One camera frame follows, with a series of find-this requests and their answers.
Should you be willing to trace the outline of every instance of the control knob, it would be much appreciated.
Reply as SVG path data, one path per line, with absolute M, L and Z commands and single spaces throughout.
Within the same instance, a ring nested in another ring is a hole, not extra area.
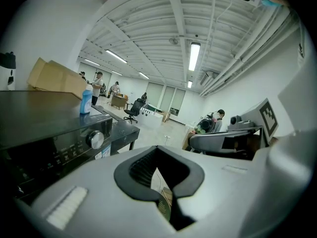
M 88 145 L 93 149 L 98 149 L 104 142 L 104 135 L 99 130 L 94 130 L 87 138 Z

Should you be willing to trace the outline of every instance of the blue face mask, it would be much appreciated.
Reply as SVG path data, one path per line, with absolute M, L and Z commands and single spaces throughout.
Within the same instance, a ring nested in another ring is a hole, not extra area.
M 262 4 L 265 6 L 281 6 L 281 4 L 272 2 L 271 0 L 262 0 Z

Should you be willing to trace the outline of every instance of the floor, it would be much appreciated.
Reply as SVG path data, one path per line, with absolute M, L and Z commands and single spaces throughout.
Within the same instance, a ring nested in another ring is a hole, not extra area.
M 97 100 L 96 105 L 102 106 L 105 110 L 109 110 L 120 118 L 127 116 L 127 114 L 123 111 L 123 108 L 119 110 L 116 107 L 112 107 L 110 104 L 107 104 L 108 101 L 108 98 L 100 96 Z M 134 149 L 152 145 L 167 145 L 175 148 L 182 148 L 183 140 L 186 134 L 186 128 L 184 125 L 171 120 L 162 122 L 160 128 L 157 130 L 151 129 L 143 124 L 138 124 L 135 122 L 133 122 L 133 125 L 140 128 L 139 138 L 135 141 Z M 119 153 L 125 151 L 129 151 L 129 145 L 120 149 Z M 157 170 L 156 174 L 153 175 L 151 188 L 158 192 L 161 192 L 163 187 L 168 186 Z

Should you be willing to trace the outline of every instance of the black office chair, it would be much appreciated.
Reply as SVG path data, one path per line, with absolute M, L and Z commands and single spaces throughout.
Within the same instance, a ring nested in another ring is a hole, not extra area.
M 138 121 L 135 120 L 134 117 L 139 115 L 140 109 L 141 109 L 141 107 L 143 107 L 143 105 L 144 105 L 144 102 L 142 101 L 142 99 L 140 99 L 140 98 L 137 99 L 134 102 L 131 110 L 124 110 L 129 115 L 129 117 L 124 117 L 123 120 L 130 120 L 131 124 L 132 124 L 132 121 L 136 121 L 136 123 L 138 123 Z

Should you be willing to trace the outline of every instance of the blue bottle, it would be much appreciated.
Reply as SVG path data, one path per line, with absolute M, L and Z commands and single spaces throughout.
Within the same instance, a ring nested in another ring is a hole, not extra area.
M 87 114 L 91 109 L 91 99 L 93 97 L 93 87 L 87 85 L 86 90 L 83 92 L 83 99 L 80 104 L 80 113 Z

